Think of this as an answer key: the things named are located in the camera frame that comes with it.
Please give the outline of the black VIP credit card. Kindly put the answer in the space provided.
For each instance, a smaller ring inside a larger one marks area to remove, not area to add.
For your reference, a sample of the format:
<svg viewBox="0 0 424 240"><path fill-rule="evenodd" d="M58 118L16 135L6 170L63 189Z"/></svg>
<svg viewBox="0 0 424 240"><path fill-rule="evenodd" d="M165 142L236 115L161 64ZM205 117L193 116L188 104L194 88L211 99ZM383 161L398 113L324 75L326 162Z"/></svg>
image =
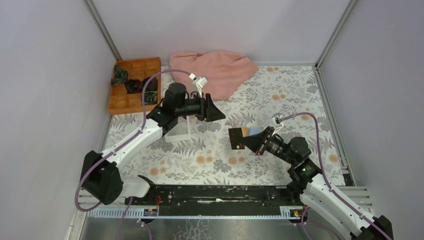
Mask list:
<svg viewBox="0 0 424 240"><path fill-rule="evenodd" d="M245 145L243 143L243 130L241 127L228 129L229 141L232 150L243 150Z"/></svg>

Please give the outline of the gold credit card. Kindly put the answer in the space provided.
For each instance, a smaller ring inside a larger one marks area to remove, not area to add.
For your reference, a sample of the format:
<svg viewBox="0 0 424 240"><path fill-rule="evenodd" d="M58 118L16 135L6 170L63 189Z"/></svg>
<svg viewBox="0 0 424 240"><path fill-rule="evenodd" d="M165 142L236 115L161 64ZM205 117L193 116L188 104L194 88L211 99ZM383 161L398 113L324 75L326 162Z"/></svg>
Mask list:
<svg viewBox="0 0 424 240"><path fill-rule="evenodd" d="M247 137L249 135L249 128L245 126L240 126L241 133L243 137Z"/></svg>

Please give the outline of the brown leather card holder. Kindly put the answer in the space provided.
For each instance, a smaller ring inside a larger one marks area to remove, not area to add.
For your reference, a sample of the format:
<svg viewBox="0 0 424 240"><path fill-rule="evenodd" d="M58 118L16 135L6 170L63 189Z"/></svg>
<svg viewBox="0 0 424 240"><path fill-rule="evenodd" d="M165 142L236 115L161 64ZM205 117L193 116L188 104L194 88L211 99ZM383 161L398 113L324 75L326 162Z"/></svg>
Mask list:
<svg viewBox="0 0 424 240"><path fill-rule="evenodd" d="M240 127L244 127L238 124L233 124L232 128L240 128ZM259 134L264 130L263 127L249 127L249 132L248 132L248 136L252 136L255 134Z"/></svg>

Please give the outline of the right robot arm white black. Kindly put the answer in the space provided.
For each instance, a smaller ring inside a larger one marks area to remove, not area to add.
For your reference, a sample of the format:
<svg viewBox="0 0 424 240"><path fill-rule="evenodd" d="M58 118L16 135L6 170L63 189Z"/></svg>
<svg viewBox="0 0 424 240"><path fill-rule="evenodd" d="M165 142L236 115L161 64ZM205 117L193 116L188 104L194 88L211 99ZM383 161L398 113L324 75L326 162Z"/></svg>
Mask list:
<svg viewBox="0 0 424 240"><path fill-rule="evenodd" d="M312 153L304 137L288 143L268 126L260 133L239 134L236 145L243 145L256 156L268 152L290 164L287 201L293 206L302 203L328 221L345 240L392 240L392 223L383 215L375 217L356 204L329 180L309 158Z"/></svg>

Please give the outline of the white translucent card box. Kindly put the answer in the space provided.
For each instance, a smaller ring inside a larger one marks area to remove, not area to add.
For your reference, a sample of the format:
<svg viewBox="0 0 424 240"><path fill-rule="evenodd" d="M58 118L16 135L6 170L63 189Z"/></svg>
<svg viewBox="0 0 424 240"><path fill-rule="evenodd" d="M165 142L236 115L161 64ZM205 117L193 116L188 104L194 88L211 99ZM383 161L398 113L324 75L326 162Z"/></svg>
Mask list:
<svg viewBox="0 0 424 240"><path fill-rule="evenodd" d="M191 139L190 118L179 117L177 124L164 136L167 143L188 141Z"/></svg>

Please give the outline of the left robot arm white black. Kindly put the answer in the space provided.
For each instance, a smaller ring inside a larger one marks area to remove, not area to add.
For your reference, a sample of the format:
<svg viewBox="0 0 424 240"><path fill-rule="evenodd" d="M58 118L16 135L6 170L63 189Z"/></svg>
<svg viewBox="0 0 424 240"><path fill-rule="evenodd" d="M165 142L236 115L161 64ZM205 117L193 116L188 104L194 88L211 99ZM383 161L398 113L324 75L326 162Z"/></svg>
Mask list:
<svg viewBox="0 0 424 240"><path fill-rule="evenodd" d="M155 192L151 183L137 177L124 177L123 169L143 149L164 137L178 124L179 118L195 116L199 121L215 122L225 119L209 93L187 97L186 86L172 83L160 104L151 110L143 123L120 142L100 153L86 154L81 171L81 188L101 204L109 205L119 197L136 199L144 206L152 204Z"/></svg>

